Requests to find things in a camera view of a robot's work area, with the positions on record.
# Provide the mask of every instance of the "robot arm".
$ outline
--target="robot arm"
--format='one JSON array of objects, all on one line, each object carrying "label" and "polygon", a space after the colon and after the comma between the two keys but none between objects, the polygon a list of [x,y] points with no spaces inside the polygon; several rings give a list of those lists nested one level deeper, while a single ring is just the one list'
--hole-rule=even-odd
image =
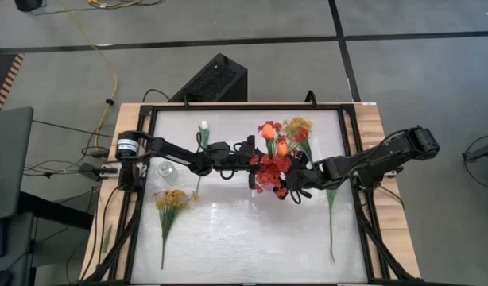
[{"label": "robot arm", "polygon": [[[148,151],[138,156],[140,140],[145,140]],[[187,166],[198,176],[206,176],[212,170],[232,171],[232,174],[237,171],[248,171],[250,188],[254,188],[254,177],[259,166],[251,165],[250,159],[254,155],[260,157],[266,155],[256,149],[254,136],[248,136],[246,141],[236,145],[240,148],[236,149],[234,146],[232,150],[226,142],[211,144],[206,149],[199,145],[202,150],[193,153],[167,142],[164,138],[151,137],[139,131],[127,131],[118,135],[116,157],[122,162],[121,179],[123,175],[126,177],[122,174],[126,172],[124,164],[129,166],[130,163],[147,161],[151,157],[164,157]],[[362,186],[372,187],[374,184],[379,184],[387,172],[401,170],[401,165],[408,160],[431,159],[439,150],[440,147],[429,129],[417,126],[392,133],[377,146],[353,156],[318,160],[311,168],[308,168],[309,160],[305,154],[299,153],[296,157],[289,155],[292,165],[285,173],[281,184],[287,190],[298,191],[309,197],[307,192],[302,191],[303,189],[336,189],[357,172]],[[225,177],[221,174],[221,176],[228,180],[233,175]]]}]

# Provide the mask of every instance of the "black floor stripe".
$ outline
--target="black floor stripe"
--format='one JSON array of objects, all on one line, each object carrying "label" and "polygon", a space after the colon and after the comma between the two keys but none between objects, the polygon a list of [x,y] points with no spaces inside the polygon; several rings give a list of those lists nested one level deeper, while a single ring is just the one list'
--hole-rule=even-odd
[{"label": "black floor stripe", "polygon": [[[101,51],[121,50],[121,49],[139,49],[139,48],[183,48],[183,47],[206,47],[206,46],[224,46],[224,45],[242,45],[242,44],[285,44],[285,43],[313,43],[337,41],[336,36],[326,37],[268,37],[268,38],[246,38],[230,40],[207,40],[207,41],[174,41],[159,43],[141,43],[141,44],[105,44],[98,45]],[[78,46],[60,46],[60,47],[39,47],[39,48],[0,48],[0,54],[3,53],[27,53],[27,52],[74,52],[74,51],[93,51],[89,45]]]},{"label": "black floor stripe", "polygon": [[447,39],[461,37],[488,37],[488,31],[478,32],[447,32],[447,33],[410,33],[390,35],[356,35],[345,36],[345,41],[383,41],[383,40],[419,40],[419,39]]},{"label": "black floor stripe", "polygon": [[339,18],[338,7],[336,6],[335,0],[328,1],[329,6],[331,7],[332,21],[334,22],[336,36],[338,37],[339,51],[343,58],[343,66],[345,68],[345,74],[347,75],[351,97],[354,102],[360,102],[361,96],[358,93],[357,80],[355,79],[354,68],[352,67],[352,61],[350,60],[347,43],[344,40],[343,26],[341,25],[341,19]]}]

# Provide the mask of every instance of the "table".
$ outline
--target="table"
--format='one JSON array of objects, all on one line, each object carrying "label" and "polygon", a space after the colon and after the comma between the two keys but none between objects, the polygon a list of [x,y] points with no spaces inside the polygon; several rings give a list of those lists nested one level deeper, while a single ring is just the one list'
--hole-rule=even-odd
[{"label": "table", "polygon": [[[141,105],[154,105],[154,106],[182,106],[183,103],[126,103],[122,104],[120,112],[118,114],[118,119],[114,131],[114,138],[110,147],[110,156],[108,160],[115,160],[115,148],[117,142],[117,136],[119,133],[127,130],[136,130],[137,122],[139,117],[139,110]],[[211,102],[211,103],[197,103],[205,105],[228,105],[228,103],[222,102]],[[237,102],[232,103],[235,105],[247,105],[249,102]],[[299,105],[299,104],[311,104],[308,102],[254,102],[257,105]],[[375,103],[348,103],[348,102],[337,102],[336,104],[352,104],[356,112],[356,117],[358,121],[359,133],[361,136],[362,147],[368,149],[375,146],[380,142],[385,136],[383,128],[381,126],[380,115],[378,113],[378,107]],[[350,124],[350,120],[346,120],[347,132],[349,134],[352,152],[355,152],[355,142],[352,140],[353,133]],[[145,118],[144,128],[148,129],[148,118]],[[101,233],[103,212],[102,210],[107,204],[108,197],[110,193],[117,187],[118,180],[115,178],[106,179],[103,181],[100,199],[98,202],[98,215],[95,217],[97,219],[97,237],[95,236],[95,223],[92,224],[91,235],[87,243],[87,250],[85,253],[85,258],[83,261],[82,270],[87,269],[87,274],[85,277],[92,274],[95,270],[95,266],[98,264],[99,260],[99,247],[102,243]],[[382,185],[389,190],[395,192],[399,195],[396,180],[394,179],[384,179]],[[113,225],[114,228],[118,225],[118,220],[120,217],[122,209],[122,201],[124,194],[123,192],[116,192],[111,201],[108,203],[105,228],[109,225]],[[387,245],[391,253],[395,258],[405,267],[405,269],[414,276],[419,276],[419,269],[416,262],[415,253],[413,251],[412,242],[410,238],[409,228],[406,222],[405,213],[398,201],[391,195],[383,191],[375,192],[375,205],[378,214],[378,222],[380,224],[382,240]],[[127,218],[130,218],[131,212],[134,208],[134,201],[136,201],[136,194],[131,195],[131,205],[127,214]],[[109,248],[114,244],[116,232],[112,231],[110,234]],[[92,248],[95,245],[96,251],[92,257]],[[378,259],[378,253],[374,248],[374,245],[369,241],[370,253],[372,258],[372,266],[375,277],[381,277],[380,264]],[[120,255],[118,256],[118,265],[116,268],[115,279],[123,279],[126,275],[126,258],[129,249],[129,239],[123,246]]]}]

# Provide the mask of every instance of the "black box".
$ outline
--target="black box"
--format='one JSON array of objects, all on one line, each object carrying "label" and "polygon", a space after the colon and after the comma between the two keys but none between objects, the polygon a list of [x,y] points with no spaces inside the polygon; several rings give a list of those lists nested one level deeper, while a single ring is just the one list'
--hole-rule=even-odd
[{"label": "black box", "polygon": [[217,54],[170,102],[247,102],[247,68]]}]

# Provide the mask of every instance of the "white tray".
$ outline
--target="white tray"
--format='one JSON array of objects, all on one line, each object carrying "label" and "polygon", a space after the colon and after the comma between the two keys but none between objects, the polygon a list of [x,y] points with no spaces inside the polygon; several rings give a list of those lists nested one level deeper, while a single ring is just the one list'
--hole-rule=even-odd
[{"label": "white tray", "polygon": [[[198,125],[205,120],[209,143],[226,141],[232,146],[256,135],[257,147],[265,151],[257,127],[297,116],[314,122],[314,160],[344,154],[338,115],[332,110],[160,111],[154,136],[195,151]],[[302,197],[302,204],[296,205],[289,196],[280,201],[272,192],[251,191],[247,172],[237,172],[231,180],[223,180],[218,172],[202,178],[200,201],[175,221],[161,270],[161,224],[152,194],[176,188],[189,194],[198,180],[174,163],[179,178],[168,185],[157,173],[163,160],[151,160],[132,283],[366,282],[349,183],[339,189],[334,204],[333,263],[325,191],[308,190],[313,197]]]}]

